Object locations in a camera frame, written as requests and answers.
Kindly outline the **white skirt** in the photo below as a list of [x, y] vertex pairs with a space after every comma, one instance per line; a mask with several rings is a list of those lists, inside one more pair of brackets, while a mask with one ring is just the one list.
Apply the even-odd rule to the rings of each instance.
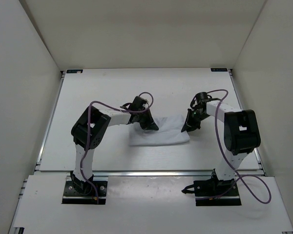
[[182, 132], [185, 118], [182, 115], [156, 117], [159, 130], [143, 130], [139, 123], [129, 128], [129, 146], [167, 146], [186, 143], [190, 140], [187, 132]]

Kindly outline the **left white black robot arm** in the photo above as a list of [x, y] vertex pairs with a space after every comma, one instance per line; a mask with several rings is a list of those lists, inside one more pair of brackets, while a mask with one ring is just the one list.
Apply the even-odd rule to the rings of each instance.
[[150, 110], [115, 111], [87, 107], [71, 130], [76, 149], [75, 168], [71, 171], [74, 189], [82, 195], [95, 195], [98, 188], [93, 180], [93, 156], [108, 127], [138, 123], [142, 130], [158, 131]]

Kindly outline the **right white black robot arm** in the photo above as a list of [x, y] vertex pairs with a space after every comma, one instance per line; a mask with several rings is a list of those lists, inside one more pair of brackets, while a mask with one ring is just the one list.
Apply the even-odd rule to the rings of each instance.
[[224, 124], [223, 139], [226, 149], [220, 164], [213, 170], [209, 190], [221, 195], [230, 186], [235, 171], [244, 158], [261, 143], [256, 115], [253, 110], [241, 110], [222, 103], [218, 98], [208, 98], [188, 109], [182, 132], [200, 129], [201, 121], [214, 117], [215, 123]]

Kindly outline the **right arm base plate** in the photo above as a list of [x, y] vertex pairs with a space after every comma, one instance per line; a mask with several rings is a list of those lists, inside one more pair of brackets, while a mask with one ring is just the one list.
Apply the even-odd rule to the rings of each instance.
[[197, 207], [242, 205], [234, 179], [223, 181], [212, 176], [208, 180], [195, 180], [193, 184], [186, 186], [181, 192], [194, 194]]

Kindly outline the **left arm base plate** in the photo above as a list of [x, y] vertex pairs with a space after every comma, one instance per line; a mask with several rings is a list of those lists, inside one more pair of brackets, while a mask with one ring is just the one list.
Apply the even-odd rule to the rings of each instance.
[[107, 195], [107, 180], [93, 181], [97, 188], [98, 196], [95, 194], [95, 190], [90, 185], [86, 188], [85, 192], [77, 189], [77, 185], [67, 177], [63, 190], [62, 204], [90, 204], [90, 205], [105, 205]]

